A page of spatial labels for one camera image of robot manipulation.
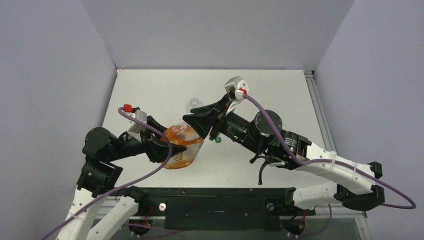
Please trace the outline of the clear square plastic bottle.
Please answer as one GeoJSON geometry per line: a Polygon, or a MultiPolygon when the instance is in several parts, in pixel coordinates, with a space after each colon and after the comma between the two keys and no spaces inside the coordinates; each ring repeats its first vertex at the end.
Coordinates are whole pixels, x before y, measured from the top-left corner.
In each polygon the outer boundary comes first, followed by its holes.
{"type": "Polygon", "coordinates": [[[192,109],[203,107],[204,103],[197,97],[191,98],[186,104],[186,113],[190,114],[192,109]]]}

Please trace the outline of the orange label plastic bottle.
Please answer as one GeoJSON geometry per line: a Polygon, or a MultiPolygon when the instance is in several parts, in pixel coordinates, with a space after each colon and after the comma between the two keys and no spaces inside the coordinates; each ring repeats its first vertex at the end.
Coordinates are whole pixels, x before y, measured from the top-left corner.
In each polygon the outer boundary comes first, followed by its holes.
{"type": "Polygon", "coordinates": [[[183,152],[175,152],[173,157],[165,165],[165,168],[176,170],[191,165],[204,144],[204,139],[186,122],[172,125],[163,133],[172,144],[186,147],[186,150],[183,152]]]}

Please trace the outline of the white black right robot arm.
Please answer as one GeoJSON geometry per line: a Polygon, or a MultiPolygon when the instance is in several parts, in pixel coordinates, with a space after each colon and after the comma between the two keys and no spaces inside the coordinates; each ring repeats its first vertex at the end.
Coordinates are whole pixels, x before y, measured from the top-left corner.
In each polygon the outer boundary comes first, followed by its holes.
{"type": "Polygon", "coordinates": [[[228,137],[253,152],[256,159],[264,158],[264,166],[326,179],[325,183],[296,188],[285,196],[282,207],[287,213],[331,204],[369,211],[385,203],[384,189],[376,184],[382,176],[380,163],[344,159],[302,135],[284,130],[281,118],[272,110],[260,109],[252,120],[246,120],[232,110],[232,103],[229,96],[224,96],[216,103],[192,109],[183,120],[203,139],[228,137]]]}

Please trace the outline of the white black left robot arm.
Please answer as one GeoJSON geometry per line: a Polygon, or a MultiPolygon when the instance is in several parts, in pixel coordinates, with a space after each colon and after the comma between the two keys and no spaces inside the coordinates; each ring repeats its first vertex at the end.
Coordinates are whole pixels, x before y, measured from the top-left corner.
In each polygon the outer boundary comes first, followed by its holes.
{"type": "Polygon", "coordinates": [[[176,154],[186,151],[186,146],[173,144],[164,134],[166,128],[151,116],[118,112],[131,121],[130,127],[115,136],[103,127],[95,127],[85,136],[85,164],[76,183],[72,205],[66,220],[52,230],[58,231],[58,240],[108,240],[132,215],[143,215],[149,209],[148,193],[135,184],[149,178],[165,167],[176,154]],[[116,187],[123,168],[112,162],[146,154],[159,167],[129,183],[116,187]],[[106,198],[123,192],[118,202],[98,224],[95,217],[106,198]]]}

